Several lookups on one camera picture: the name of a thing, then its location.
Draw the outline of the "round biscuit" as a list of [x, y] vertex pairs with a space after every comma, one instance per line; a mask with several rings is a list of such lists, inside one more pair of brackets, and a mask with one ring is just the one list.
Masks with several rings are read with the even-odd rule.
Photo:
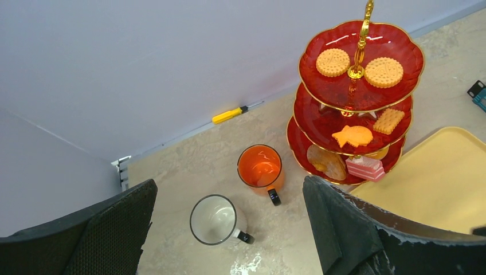
[[364, 69], [367, 82], [377, 88], [391, 88], [402, 80], [403, 75], [401, 63], [389, 57], [375, 58]]
[[316, 59], [316, 69], [327, 77], [337, 77], [348, 71], [350, 57], [347, 52], [331, 48], [321, 52]]

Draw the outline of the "red white cake slice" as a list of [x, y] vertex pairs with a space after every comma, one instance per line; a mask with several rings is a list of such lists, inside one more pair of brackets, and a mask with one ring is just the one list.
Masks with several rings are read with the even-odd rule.
[[380, 160], [366, 156], [348, 158], [345, 164], [349, 174], [368, 181], [377, 182], [386, 175]]

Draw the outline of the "white iced star cookie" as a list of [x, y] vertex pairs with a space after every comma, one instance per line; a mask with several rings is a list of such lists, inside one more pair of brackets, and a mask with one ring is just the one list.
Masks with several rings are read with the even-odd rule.
[[376, 121], [377, 120], [377, 114], [373, 111], [373, 112], [359, 112], [358, 113], [358, 117], [360, 119], [371, 119], [373, 121]]

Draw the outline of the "square scalloped biscuit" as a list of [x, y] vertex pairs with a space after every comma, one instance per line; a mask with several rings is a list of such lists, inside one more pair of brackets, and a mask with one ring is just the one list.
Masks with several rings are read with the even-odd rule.
[[390, 135], [404, 117], [404, 111], [388, 108], [374, 123], [373, 130], [382, 134]]

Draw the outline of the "red three tier stand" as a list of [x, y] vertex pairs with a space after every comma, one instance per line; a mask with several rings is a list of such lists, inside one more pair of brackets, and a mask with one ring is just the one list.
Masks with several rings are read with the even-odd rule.
[[[307, 159], [307, 149], [316, 145], [348, 158], [366, 156], [380, 160], [389, 172], [402, 156], [406, 134], [413, 121], [413, 92], [424, 69], [422, 49], [400, 27], [371, 20], [374, 2], [368, 1], [362, 20], [347, 21], [314, 36], [299, 60], [300, 84], [292, 116], [287, 124], [287, 141], [298, 164], [308, 173], [331, 183], [356, 186], [368, 180], [348, 173], [335, 180], [318, 171]], [[327, 77], [316, 69], [316, 59], [324, 50], [338, 48], [348, 53], [350, 67], [337, 77]], [[365, 79], [365, 67], [373, 59], [389, 57], [401, 63], [402, 80], [391, 88], [377, 88]], [[390, 135], [373, 130], [376, 121], [360, 119], [359, 112], [375, 112], [377, 120], [388, 108], [404, 111], [405, 117]], [[345, 125], [364, 126], [373, 133], [367, 146], [340, 148], [331, 136]]]

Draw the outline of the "orange fish cookie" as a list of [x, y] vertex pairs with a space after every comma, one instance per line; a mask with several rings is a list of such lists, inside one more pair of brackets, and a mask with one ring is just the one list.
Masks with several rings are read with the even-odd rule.
[[331, 135], [337, 142], [340, 148], [349, 144], [353, 147], [367, 146], [373, 140], [373, 133], [364, 126], [345, 125], [339, 132]]

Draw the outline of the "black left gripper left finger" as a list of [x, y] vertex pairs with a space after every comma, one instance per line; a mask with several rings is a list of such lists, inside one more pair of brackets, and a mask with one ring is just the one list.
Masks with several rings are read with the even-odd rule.
[[136, 274], [158, 188], [112, 198], [1, 238], [1, 274]]

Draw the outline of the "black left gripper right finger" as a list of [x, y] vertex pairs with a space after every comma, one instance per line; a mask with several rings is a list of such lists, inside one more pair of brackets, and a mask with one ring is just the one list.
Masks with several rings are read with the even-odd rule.
[[400, 217], [318, 176], [303, 197], [324, 274], [484, 274], [485, 228], [456, 233]]

